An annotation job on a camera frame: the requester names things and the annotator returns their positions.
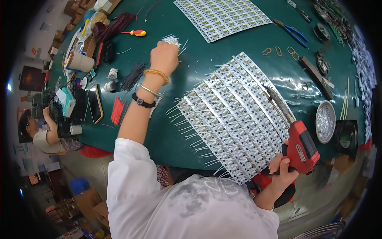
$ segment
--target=circuit board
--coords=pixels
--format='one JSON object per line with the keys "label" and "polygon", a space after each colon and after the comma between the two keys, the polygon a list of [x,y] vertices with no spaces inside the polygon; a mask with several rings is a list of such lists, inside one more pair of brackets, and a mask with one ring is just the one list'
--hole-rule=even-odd
{"label": "circuit board", "polygon": [[263,85],[272,88],[293,113],[244,52],[217,67],[167,114],[186,140],[201,138],[190,145],[196,152],[209,152],[201,158],[211,157],[209,165],[220,162],[230,179],[241,185],[267,167],[289,137],[286,119],[269,102]]}
{"label": "circuit board", "polygon": [[250,0],[176,0],[174,4],[208,43],[272,23]]}

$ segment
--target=smartphone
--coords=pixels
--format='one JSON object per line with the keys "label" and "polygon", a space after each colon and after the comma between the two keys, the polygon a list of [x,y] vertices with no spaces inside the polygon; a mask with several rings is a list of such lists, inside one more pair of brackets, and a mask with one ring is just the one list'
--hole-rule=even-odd
{"label": "smartphone", "polygon": [[98,123],[104,116],[101,101],[99,100],[98,84],[87,91],[87,98],[89,99],[90,113],[92,114],[93,123]]}

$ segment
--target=workbench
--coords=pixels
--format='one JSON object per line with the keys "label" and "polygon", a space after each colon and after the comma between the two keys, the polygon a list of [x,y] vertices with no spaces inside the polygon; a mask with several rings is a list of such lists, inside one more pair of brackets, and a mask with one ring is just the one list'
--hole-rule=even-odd
{"label": "workbench", "polygon": [[[316,13],[313,4],[302,0],[295,0],[297,6],[304,10],[313,20],[311,23],[307,23],[300,13],[292,8],[285,0],[252,0],[270,19],[275,18],[280,20],[286,25],[302,32],[309,40],[307,43],[308,48],[303,48],[285,30],[274,24],[258,26],[215,42],[207,43],[198,30],[171,0],[161,1],[156,5],[147,14],[147,22],[144,22],[146,11],[155,2],[156,0],[148,0],[146,3],[124,0],[121,1],[112,14],[108,16],[108,19],[112,19],[123,12],[136,14],[139,9],[146,4],[138,15],[139,23],[136,24],[134,20],[125,30],[145,30],[147,35],[145,37],[137,37],[128,34],[119,34],[113,38],[115,53],[123,52],[129,48],[132,49],[126,53],[115,55],[115,59],[111,64],[100,63],[95,80],[100,88],[102,88],[104,84],[108,82],[106,76],[111,68],[118,69],[117,79],[120,82],[129,74],[137,61],[148,62],[148,68],[150,66],[150,51],[156,47],[157,42],[164,36],[174,34],[179,38],[181,44],[184,44],[186,40],[189,39],[187,50],[183,52],[184,55],[179,56],[179,61],[181,62],[171,75],[169,84],[160,89],[161,92],[166,91],[165,97],[153,112],[149,122],[144,145],[150,152],[151,159],[153,159],[156,164],[211,170],[216,170],[220,166],[219,164],[214,164],[206,168],[204,164],[212,160],[212,158],[199,158],[198,155],[207,152],[202,150],[198,153],[194,153],[194,148],[189,146],[199,139],[193,137],[190,140],[185,140],[182,137],[183,135],[180,135],[178,131],[184,128],[185,125],[174,127],[174,122],[170,123],[171,119],[168,118],[165,112],[176,104],[174,103],[173,97],[181,98],[183,92],[193,89],[196,83],[205,78],[205,74],[216,70],[217,68],[213,65],[227,63],[232,59],[233,55],[238,55],[242,51],[260,67],[276,86],[284,99],[289,102],[289,106],[297,120],[302,120],[305,123],[321,155],[320,160],[329,160],[337,155],[334,151],[333,140],[327,144],[321,144],[316,136],[316,110],[320,101],[325,100],[325,97],[322,96],[320,91],[316,88],[316,84],[308,75],[308,72],[304,71],[301,64],[295,61],[292,55],[287,52],[287,47],[291,46],[300,57],[306,56],[313,65],[316,65],[315,52],[322,49],[323,44],[314,35],[313,27],[318,23],[324,25],[325,23]],[[66,83],[66,77],[64,77],[61,67],[62,57],[67,51],[72,36],[80,26],[81,22],[78,23],[62,43],[58,54],[53,60],[48,83],[48,87],[52,89],[54,89],[54,85],[59,76],[63,77],[61,85]],[[360,145],[364,143],[365,125],[362,108],[363,103],[360,102],[360,107],[356,108],[355,102],[352,100],[354,96],[356,68],[351,61],[352,55],[350,48],[347,44],[343,47],[336,40],[330,27],[328,25],[325,26],[332,38],[332,44],[324,54],[325,61],[328,61],[331,65],[328,77],[331,77],[331,82],[335,85],[335,88],[331,89],[333,92],[333,100],[331,102],[335,109],[336,118],[339,119],[345,88],[347,88],[347,79],[349,77],[351,98],[349,100],[347,119],[358,121],[358,144]],[[280,47],[282,57],[276,54],[275,46]],[[262,51],[267,47],[272,48],[272,53],[263,56]],[[79,73],[78,77],[81,78],[84,75],[84,73]],[[308,91],[302,90],[301,83],[304,81],[311,82]],[[83,132],[78,135],[79,141],[113,152],[114,142],[119,130],[119,126],[114,126],[110,120],[114,98],[118,97],[122,102],[127,101],[127,103],[130,103],[133,91],[134,90],[129,93],[125,91],[116,93],[101,91],[100,93],[102,95],[100,96],[100,100],[104,117],[98,124],[94,124],[90,116],[90,111],[88,110],[86,120],[81,123]],[[300,97],[302,94],[309,95],[312,98]],[[115,127],[115,129],[111,129],[102,124],[111,125]]]}

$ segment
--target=silver bangle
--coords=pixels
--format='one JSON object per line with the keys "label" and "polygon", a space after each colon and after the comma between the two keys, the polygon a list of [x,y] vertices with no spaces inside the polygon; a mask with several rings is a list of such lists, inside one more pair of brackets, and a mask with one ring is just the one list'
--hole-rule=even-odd
{"label": "silver bangle", "polygon": [[155,93],[155,92],[153,92],[152,90],[147,89],[146,87],[144,87],[142,84],[140,84],[140,85],[141,85],[141,87],[142,87],[143,89],[147,90],[147,91],[150,92],[151,94],[153,94],[153,95],[155,95],[155,96],[158,96],[158,97],[163,97],[162,94],[160,94],[160,93]]}

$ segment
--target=red heat gun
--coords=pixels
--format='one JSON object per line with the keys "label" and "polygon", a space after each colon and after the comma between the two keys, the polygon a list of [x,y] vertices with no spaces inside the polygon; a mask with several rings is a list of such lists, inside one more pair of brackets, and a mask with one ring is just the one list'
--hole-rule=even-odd
{"label": "red heat gun", "polygon": [[[281,147],[283,157],[281,160],[285,158],[290,159],[289,163],[289,172],[293,172],[297,170],[300,174],[307,174],[312,171],[313,166],[320,159],[320,154],[317,151],[317,148],[307,131],[304,123],[299,120],[296,121],[293,116],[289,113],[289,110],[286,108],[285,104],[283,104],[281,98],[274,92],[271,88],[263,85],[264,88],[267,89],[266,94],[268,100],[276,109],[277,113],[280,115],[281,119],[285,123],[288,128],[289,139],[288,145],[283,144]],[[275,106],[273,101],[278,105],[283,114],[279,111],[279,109]],[[288,121],[289,125],[285,122],[283,116]]]}

